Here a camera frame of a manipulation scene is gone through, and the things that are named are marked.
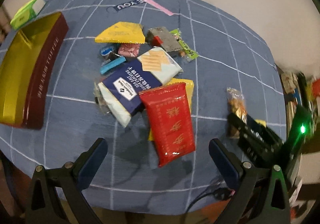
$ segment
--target pink strip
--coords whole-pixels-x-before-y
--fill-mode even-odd
[[[146,3],[152,5],[155,8],[158,8],[160,11],[164,12],[168,16],[172,16],[174,14],[171,11],[169,11],[167,8],[164,8],[163,6],[161,6],[158,3],[154,2],[153,0],[143,0],[143,1],[145,1]]]

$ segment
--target green led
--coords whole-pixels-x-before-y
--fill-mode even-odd
[[[301,132],[302,134],[304,134],[304,133],[306,132],[306,127],[305,127],[304,125],[302,125],[302,126],[300,127],[300,132]]]

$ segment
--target red snack package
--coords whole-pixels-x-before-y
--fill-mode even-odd
[[[185,83],[146,90],[139,96],[147,109],[159,167],[196,149]]]

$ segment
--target blue tablecloth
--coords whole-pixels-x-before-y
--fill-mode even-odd
[[[227,149],[245,159],[236,140],[225,136],[228,114],[226,88],[241,90],[248,113],[266,120],[283,139],[285,106],[281,83],[266,42],[235,17],[201,0],[155,0],[175,14],[171,17],[148,4],[116,11],[113,6],[132,0],[46,0],[41,16],[62,11],[69,31],[58,54],[46,99],[40,131],[0,126],[0,149],[24,173],[32,176],[38,164],[61,167],[74,161],[98,137],[109,145],[108,155],[89,189],[83,191],[91,205],[114,210],[154,214],[181,214],[219,172],[208,154],[208,143],[218,137]],[[111,114],[103,115],[92,90],[102,63],[94,42],[118,21],[141,23],[148,28],[180,28],[185,42],[200,57],[185,63],[179,78],[192,79],[192,122],[196,152],[163,168],[157,156],[145,113],[122,128]],[[0,47],[0,61],[14,32]],[[149,46],[141,46],[140,52]],[[207,197],[192,210],[215,199]]]

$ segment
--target bolt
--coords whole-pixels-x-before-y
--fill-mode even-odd
[[[252,166],[252,164],[249,163],[249,162],[244,162],[242,165],[243,165],[243,167],[246,168],[246,169],[250,169],[251,166]]]
[[[67,168],[67,169],[71,168],[72,166],[73,166],[73,162],[66,162],[64,164],[64,167]]]
[[[38,166],[36,167],[36,171],[37,171],[37,172],[42,171],[42,169],[43,169],[42,165],[38,165]]]
[[[275,165],[273,166],[273,169],[274,169],[275,171],[280,171],[280,170],[281,170],[281,167],[280,167],[279,165],[275,164]]]

